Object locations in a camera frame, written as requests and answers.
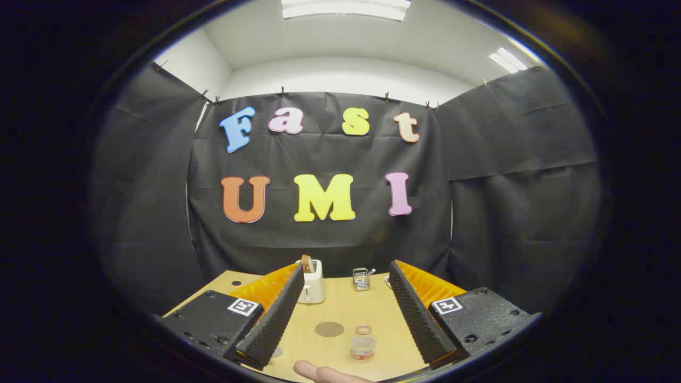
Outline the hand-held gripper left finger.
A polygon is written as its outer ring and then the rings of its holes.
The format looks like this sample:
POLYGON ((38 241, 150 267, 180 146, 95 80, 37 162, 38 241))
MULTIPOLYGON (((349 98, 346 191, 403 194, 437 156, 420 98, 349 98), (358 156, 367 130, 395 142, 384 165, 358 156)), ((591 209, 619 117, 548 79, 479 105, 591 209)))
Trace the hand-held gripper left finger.
POLYGON ((303 286, 303 266, 294 263, 231 293, 207 289, 159 321, 214 359, 262 370, 279 346, 303 286))

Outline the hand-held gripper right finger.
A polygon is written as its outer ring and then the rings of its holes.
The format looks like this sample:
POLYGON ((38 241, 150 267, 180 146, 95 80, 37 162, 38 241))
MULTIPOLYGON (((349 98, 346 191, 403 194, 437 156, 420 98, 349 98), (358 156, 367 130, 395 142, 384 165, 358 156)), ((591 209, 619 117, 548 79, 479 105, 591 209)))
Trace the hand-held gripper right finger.
POLYGON ((401 260, 390 264, 388 279, 419 354, 431 369, 490 351, 541 316, 490 288, 465 291, 401 260))

